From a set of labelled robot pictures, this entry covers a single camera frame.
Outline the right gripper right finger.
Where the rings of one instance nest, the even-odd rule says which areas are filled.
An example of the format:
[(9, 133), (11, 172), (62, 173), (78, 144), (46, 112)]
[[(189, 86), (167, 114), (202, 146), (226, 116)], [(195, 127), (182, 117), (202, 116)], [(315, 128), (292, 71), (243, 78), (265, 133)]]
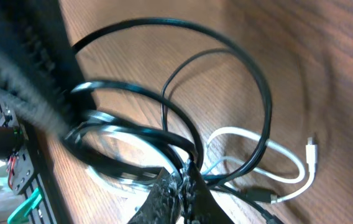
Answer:
[(182, 217), (183, 223), (234, 224), (215, 201), (193, 161), (183, 169)]

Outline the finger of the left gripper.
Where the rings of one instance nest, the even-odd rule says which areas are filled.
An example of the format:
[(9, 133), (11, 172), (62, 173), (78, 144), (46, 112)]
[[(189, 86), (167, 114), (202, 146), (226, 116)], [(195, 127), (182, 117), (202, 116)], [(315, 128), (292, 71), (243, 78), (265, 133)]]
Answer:
[(85, 78), (70, 45), (58, 1), (0, 0), (0, 100), (16, 115), (56, 136), (94, 109), (90, 94), (72, 96)]

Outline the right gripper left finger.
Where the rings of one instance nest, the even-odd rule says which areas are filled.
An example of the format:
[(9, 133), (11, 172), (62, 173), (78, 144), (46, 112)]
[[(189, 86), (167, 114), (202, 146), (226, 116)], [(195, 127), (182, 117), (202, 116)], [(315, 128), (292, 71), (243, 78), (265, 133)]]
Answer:
[(180, 217), (180, 187), (183, 182), (183, 169), (172, 174), (162, 170), (153, 184), (148, 197), (130, 224), (175, 224)]

